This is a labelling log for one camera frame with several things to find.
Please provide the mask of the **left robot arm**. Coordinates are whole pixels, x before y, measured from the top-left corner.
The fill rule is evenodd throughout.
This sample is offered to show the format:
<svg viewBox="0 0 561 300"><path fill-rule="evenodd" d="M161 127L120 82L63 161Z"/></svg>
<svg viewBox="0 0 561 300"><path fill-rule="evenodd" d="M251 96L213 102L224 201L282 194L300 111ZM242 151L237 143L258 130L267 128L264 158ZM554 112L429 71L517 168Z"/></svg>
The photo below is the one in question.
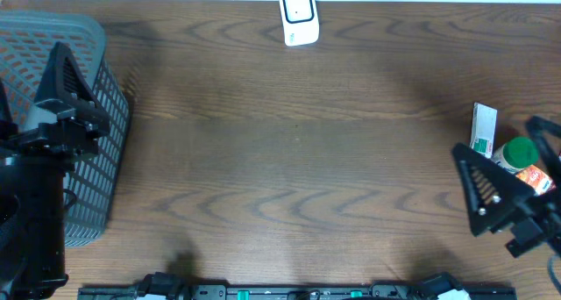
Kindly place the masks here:
<svg viewBox="0 0 561 300"><path fill-rule="evenodd" d="M21 132L1 98L1 297L46 299L66 285L63 179L77 161L99 153L110 116L99 103L71 49L58 42L49 54L34 99L56 117Z"/></svg>

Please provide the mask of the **small orange box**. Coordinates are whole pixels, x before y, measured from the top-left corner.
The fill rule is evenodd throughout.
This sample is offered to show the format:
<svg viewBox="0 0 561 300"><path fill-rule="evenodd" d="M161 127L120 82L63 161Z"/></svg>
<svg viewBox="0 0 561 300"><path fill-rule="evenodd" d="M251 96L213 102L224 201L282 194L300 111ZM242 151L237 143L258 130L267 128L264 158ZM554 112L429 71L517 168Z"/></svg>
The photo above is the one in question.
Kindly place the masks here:
<svg viewBox="0 0 561 300"><path fill-rule="evenodd" d="M556 188L553 180L535 165L531 165L518 172L516 177L528 184L537 196L541 196Z"/></svg>

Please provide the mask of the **green lid jar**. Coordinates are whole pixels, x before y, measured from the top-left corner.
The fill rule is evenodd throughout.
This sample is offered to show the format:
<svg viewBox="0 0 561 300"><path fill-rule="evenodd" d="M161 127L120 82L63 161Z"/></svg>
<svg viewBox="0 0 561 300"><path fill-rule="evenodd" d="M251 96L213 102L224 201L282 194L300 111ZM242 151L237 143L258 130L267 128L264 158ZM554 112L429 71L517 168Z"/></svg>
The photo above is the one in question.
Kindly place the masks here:
<svg viewBox="0 0 561 300"><path fill-rule="evenodd" d="M517 137L496 149L491 161L510 174L517 174L539 160L535 143L527 137Z"/></svg>

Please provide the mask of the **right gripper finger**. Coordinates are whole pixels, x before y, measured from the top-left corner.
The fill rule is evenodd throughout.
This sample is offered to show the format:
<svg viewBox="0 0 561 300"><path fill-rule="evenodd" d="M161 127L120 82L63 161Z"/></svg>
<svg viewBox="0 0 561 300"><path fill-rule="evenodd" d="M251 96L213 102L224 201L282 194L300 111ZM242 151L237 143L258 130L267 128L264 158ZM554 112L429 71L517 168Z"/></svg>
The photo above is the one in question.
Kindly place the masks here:
<svg viewBox="0 0 561 300"><path fill-rule="evenodd" d="M526 122L526 130L530 138L534 141L536 148L540 154L543 164L547 168L550 178L556 186L560 185L560 159L550 146L545 137L545 133L559 138L560 125L545 118L538 116L531 117Z"/></svg>
<svg viewBox="0 0 561 300"><path fill-rule="evenodd" d="M465 194L472 235L500 232L517 223L522 205L535 191L465 144L457 143L451 154Z"/></svg>

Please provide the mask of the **white green Panadol box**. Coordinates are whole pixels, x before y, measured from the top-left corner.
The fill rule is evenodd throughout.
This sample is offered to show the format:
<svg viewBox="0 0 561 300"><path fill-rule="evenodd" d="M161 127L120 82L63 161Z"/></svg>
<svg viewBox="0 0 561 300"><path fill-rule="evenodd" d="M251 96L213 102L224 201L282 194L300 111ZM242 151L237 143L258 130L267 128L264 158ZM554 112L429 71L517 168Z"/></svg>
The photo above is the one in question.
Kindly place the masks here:
<svg viewBox="0 0 561 300"><path fill-rule="evenodd" d="M470 148L486 158L491 158L494 150L494 135L498 111L481 103L473 105Z"/></svg>

